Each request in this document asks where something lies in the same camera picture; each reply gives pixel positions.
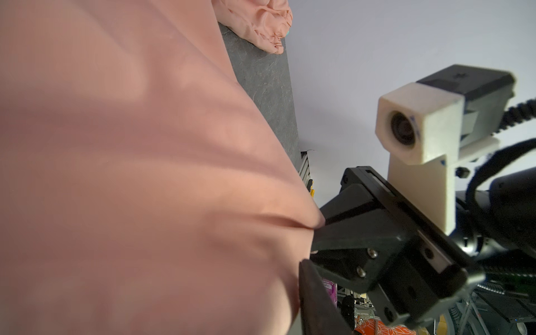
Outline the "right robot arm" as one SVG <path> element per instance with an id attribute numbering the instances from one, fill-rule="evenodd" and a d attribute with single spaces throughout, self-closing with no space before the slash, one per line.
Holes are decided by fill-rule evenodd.
<path id="1" fill-rule="evenodd" d="M 521 307 L 534 321 L 535 170 L 499 176 L 534 149 L 534 140 L 501 149 L 465 191 L 448 193 L 451 233 L 375 170 L 347 169 L 339 195 L 322 208 L 327 222 L 314 234 L 313 255 L 300 267 L 305 333 L 326 334 L 349 320 L 349 310 L 336 315 L 314 292 L 320 279 L 367 294 L 388 326 L 430 325 L 473 293 L 499 315 Z"/>

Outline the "pink zip jacket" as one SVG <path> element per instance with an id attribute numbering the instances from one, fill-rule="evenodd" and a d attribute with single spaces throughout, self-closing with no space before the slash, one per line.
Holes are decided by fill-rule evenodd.
<path id="1" fill-rule="evenodd" d="M 219 24 L 285 1 L 1 3 L 1 333 L 286 334 L 324 219 Z"/>

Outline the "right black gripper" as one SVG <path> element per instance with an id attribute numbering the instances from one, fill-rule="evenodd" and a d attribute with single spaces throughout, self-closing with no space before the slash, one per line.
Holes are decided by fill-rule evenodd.
<path id="1" fill-rule="evenodd" d="M 311 261 L 320 275 L 367 293 L 382 321 L 429 325 L 485 278 L 484 270 L 372 167 L 349 167 L 321 207 Z"/>

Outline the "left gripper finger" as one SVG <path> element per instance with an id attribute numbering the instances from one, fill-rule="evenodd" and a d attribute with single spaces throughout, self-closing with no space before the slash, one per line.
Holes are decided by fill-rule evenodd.
<path id="1" fill-rule="evenodd" d="M 352 334 L 332 303 L 315 265 L 304 259 L 299 266 L 301 328 L 304 335 Z"/>

